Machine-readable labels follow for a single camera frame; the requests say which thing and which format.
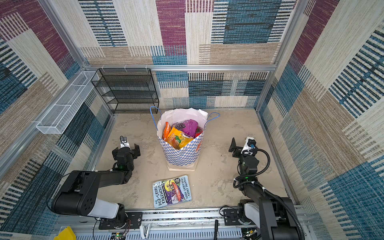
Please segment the purple grape jelly bag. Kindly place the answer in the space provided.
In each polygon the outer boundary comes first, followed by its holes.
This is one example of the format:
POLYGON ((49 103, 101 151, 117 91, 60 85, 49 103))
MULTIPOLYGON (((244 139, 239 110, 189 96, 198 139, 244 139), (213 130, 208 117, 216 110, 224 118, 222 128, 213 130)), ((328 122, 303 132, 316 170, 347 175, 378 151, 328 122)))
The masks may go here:
POLYGON ((193 138, 196 136, 198 126, 198 122, 195 120, 185 120, 172 125, 173 128, 193 138))

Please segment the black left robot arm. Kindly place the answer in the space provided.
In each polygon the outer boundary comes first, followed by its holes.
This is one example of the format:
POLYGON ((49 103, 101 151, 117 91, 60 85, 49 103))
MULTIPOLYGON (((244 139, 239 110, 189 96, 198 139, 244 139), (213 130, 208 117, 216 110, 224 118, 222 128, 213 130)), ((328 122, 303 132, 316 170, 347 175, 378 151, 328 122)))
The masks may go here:
POLYGON ((100 219, 100 230, 122 229, 129 217, 123 204, 97 198, 100 188, 124 185, 132 177, 134 160, 140 155, 140 146, 131 149, 128 143, 112 151, 115 164, 108 171, 72 171, 58 190, 51 211, 59 215, 83 216, 100 219))

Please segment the colourful treehouse book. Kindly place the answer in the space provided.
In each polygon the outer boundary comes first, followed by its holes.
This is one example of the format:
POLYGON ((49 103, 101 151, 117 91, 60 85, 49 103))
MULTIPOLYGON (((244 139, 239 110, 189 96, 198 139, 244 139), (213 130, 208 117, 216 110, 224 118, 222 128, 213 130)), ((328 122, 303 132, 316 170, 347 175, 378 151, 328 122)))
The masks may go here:
POLYGON ((192 193, 187 175, 153 183, 155 209, 173 206, 192 200, 192 193))

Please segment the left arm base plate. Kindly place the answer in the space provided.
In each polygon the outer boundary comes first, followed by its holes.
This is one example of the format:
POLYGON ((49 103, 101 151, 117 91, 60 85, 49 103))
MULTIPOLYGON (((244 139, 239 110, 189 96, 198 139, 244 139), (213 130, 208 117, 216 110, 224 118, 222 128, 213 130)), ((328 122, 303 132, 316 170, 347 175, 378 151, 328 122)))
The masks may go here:
POLYGON ((98 230, 128 230, 138 229, 142 224, 143 212, 127 212, 121 219, 117 216, 114 219, 102 218, 98 230))

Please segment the yellow object at bottom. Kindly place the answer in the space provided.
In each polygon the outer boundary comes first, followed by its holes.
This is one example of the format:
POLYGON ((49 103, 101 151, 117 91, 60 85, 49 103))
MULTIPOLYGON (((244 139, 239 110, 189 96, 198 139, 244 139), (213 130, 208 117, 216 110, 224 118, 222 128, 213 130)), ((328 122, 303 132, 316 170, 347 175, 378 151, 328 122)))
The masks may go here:
POLYGON ((77 237, 70 226, 62 227, 53 240, 76 240, 77 237))

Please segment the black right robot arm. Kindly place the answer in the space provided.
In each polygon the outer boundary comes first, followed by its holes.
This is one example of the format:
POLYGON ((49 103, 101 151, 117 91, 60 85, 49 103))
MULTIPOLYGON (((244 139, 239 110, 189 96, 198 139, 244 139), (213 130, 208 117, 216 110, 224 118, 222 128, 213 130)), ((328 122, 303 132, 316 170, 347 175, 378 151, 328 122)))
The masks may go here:
POLYGON ((258 177, 271 164, 267 151, 257 147, 252 137, 247 137, 244 146, 237 146, 233 138, 229 152, 238 159, 238 176, 233 188, 247 197, 238 204, 238 218, 243 225, 254 223, 257 229, 247 233, 246 240, 304 240, 305 231, 297 216, 294 204, 288 197, 273 194, 263 186, 258 177))

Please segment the aluminium front rail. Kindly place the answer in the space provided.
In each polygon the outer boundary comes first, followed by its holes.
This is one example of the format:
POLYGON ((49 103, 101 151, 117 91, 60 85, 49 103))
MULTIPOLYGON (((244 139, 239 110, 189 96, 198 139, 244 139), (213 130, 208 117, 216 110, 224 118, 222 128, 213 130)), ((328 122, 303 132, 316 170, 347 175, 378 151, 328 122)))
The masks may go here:
POLYGON ((77 240, 259 240, 261 230, 254 223, 243 225, 234 207, 128 210, 131 227, 101 230, 94 218, 58 218, 53 240, 70 227, 77 240))

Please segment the blue checkered paper bag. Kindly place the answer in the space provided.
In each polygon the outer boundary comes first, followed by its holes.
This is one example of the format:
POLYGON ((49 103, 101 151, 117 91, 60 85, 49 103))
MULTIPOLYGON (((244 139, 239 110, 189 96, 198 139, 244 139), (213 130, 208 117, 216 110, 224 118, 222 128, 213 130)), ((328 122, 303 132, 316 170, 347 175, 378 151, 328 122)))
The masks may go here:
POLYGON ((207 124, 217 119, 219 113, 208 114, 203 110, 174 109, 161 112, 150 107, 150 114, 157 131, 170 171, 194 171, 197 167, 207 124))

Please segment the red fruit jelly bag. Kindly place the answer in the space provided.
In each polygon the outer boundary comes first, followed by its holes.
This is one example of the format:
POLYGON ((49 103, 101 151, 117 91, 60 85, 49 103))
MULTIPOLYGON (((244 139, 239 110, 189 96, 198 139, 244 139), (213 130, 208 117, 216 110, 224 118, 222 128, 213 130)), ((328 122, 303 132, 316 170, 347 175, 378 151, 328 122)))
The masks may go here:
POLYGON ((196 133, 195 133, 195 138, 197 138, 199 135, 203 133, 204 129, 201 127, 197 127, 196 133))

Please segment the yellow snack pack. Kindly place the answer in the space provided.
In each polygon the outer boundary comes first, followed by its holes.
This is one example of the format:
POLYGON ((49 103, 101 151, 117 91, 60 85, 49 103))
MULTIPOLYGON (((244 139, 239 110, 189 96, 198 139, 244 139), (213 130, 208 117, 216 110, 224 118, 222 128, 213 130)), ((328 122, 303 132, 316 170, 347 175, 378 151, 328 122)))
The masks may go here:
POLYGON ((183 132, 172 128, 170 134, 168 135, 166 143, 170 144, 173 148, 180 150, 190 143, 194 138, 185 135, 183 132))

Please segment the orange corn chip bag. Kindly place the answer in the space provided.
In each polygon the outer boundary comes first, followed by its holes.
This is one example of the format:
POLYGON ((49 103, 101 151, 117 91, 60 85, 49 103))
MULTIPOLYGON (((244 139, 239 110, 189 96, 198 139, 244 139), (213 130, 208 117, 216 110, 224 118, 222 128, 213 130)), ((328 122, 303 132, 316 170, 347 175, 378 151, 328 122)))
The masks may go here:
POLYGON ((163 137, 162 137, 162 139, 163 139, 164 141, 167 140, 168 135, 170 134, 170 131, 171 131, 171 126, 170 126, 170 124, 169 124, 168 122, 166 122, 166 123, 165 123, 164 131, 163 131, 163 137))

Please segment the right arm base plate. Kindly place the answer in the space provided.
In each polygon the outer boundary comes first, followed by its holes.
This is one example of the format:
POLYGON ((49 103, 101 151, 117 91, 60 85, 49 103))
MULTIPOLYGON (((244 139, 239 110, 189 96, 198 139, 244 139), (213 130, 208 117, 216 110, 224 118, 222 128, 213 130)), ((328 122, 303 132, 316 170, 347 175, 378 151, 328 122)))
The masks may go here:
POLYGON ((225 226, 261 226, 260 211, 257 208, 251 207, 250 209, 237 210, 226 208, 220 210, 220 214, 224 217, 225 226))

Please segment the black mesh shelf rack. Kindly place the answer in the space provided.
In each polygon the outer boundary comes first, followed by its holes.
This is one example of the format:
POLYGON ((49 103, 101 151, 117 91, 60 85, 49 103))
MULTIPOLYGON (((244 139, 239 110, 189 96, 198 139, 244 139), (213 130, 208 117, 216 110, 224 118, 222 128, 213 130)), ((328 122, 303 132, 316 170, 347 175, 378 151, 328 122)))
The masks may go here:
POLYGON ((157 87, 149 69, 99 68, 91 83, 113 114, 159 111, 157 87))

